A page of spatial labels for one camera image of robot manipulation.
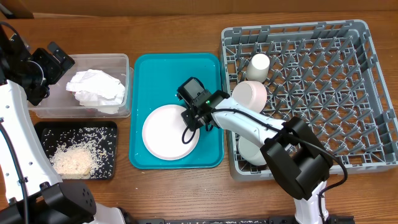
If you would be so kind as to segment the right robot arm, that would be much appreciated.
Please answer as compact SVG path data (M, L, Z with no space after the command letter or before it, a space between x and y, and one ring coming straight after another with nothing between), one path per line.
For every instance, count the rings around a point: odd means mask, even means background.
M232 131L259 148L275 181L294 198L297 223L328 221L324 191L333 158L304 120L264 116L222 90L210 93L195 77L178 87L177 97L187 106L182 113L187 130L216 127Z

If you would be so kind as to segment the pink bowl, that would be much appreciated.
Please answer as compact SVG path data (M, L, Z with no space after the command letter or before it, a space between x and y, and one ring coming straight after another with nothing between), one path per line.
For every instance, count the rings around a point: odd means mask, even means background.
M267 90L261 82L243 81L232 91L234 100L245 108L260 113L267 102Z

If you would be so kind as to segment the white napkin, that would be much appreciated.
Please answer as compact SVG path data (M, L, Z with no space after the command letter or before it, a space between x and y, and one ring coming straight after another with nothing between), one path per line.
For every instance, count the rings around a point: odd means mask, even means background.
M66 84L66 91L72 92L82 106L106 106L120 105L126 89L119 79L89 69L77 72Z

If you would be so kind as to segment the red sauce packet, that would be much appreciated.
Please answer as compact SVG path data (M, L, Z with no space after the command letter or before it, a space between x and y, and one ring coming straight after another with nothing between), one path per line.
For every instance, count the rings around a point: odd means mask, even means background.
M96 108L85 108L87 113L96 113L98 110Z

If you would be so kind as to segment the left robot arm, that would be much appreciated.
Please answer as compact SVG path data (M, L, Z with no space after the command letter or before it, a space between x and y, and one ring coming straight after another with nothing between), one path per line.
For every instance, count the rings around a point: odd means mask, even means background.
M1 31L1 170L9 203L1 223L134 223L125 210L95 202L83 182L64 182L35 132L28 105L48 97L74 63L55 42L30 53L18 32Z

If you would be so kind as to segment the grey bowl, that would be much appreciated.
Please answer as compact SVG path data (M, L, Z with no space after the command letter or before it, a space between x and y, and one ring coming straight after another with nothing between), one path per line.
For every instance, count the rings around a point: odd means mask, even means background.
M267 164L260 148L242 136L238 140L238 151L243 159L254 166L264 166Z

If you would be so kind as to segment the pink plate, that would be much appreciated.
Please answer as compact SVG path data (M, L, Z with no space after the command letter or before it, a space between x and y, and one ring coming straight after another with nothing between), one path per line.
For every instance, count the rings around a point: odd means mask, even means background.
M199 130L187 128L180 105L164 105L155 109L144 121L142 140L155 157L174 161L189 155L198 144Z

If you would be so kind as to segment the cream cup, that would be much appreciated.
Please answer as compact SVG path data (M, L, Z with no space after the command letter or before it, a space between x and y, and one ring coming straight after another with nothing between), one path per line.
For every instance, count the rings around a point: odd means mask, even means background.
M270 59L266 54L256 54L252 57L246 69L246 78L249 81L265 82L269 71Z

